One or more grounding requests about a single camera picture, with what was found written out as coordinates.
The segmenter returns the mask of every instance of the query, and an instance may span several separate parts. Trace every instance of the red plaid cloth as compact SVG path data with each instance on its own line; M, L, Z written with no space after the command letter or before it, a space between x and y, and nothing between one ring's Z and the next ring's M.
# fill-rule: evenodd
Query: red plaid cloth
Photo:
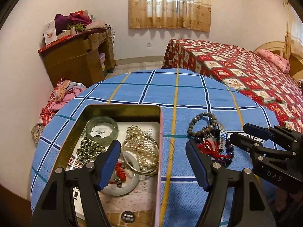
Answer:
M251 51L202 40L171 39L162 68L184 68L209 76L274 111L281 126L303 131L300 87Z
M58 81L57 86L52 91L47 105L44 108L42 108L41 113L40 113L40 117L39 117L39 124L47 125L51 121L53 116L56 114L54 111L51 111L49 109L49 107L55 100L54 91L58 90L63 82L64 82L64 78L62 77L61 80Z

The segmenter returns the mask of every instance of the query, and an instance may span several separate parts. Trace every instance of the headboard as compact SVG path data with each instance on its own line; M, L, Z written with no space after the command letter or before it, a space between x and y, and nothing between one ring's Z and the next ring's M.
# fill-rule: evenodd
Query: headboard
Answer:
M266 49L274 54L283 56L285 42L273 41L258 47L254 52L259 49ZM289 75L295 80L303 79L303 59L298 56L291 54L289 59L290 71Z

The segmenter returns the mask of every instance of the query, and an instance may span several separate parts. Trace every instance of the red string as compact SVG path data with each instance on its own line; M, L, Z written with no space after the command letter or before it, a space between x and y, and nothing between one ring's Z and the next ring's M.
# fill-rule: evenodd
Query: red string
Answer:
M116 166L115 166L115 171L116 171L117 176L120 178L120 180L124 182L126 180L126 175L125 175L125 172L123 171L123 169L121 168L121 166L122 166L122 163L117 162Z
M219 145L214 141L212 143L209 140L206 140L204 143L198 144L198 148L202 153L208 154L214 159L230 158L231 155L221 155L219 154Z

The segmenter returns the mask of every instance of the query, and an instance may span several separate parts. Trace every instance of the round table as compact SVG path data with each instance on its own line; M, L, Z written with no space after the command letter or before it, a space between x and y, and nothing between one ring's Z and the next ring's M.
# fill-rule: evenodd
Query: round table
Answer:
M74 122L87 105L100 103L156 104L162 108L162 227L195 226L207 197L207 192L197 184L185 154L187 127L194 116L202 112L214 113L228 135L243 132L245 123L262 127L278 125L272 111L211 78L185 69L146 70L104 80L71 100L45 127L32 163L32 210ZM200 120L194 131L205 125L206 122ZM265 141L264 146L276 148L271 141ZM170 151L173 151L172 162L169 162ZM248 153L236 147L235 154L229 169L252 168ZM275 187L264 180L262 187L268 199L273 199ZM227 206L231 206L232 194L229 189ZM229 213L230 208L226 207L221 226L227 226Z

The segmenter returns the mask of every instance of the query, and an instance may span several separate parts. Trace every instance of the curtain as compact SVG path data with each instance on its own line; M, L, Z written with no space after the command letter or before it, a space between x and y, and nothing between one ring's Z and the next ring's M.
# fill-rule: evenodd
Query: curtain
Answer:
M291 54L303 58L303 23L287 0L283 4L288 15L284 58L289 60Z
M210 0L129 0L129 27L210 32Z

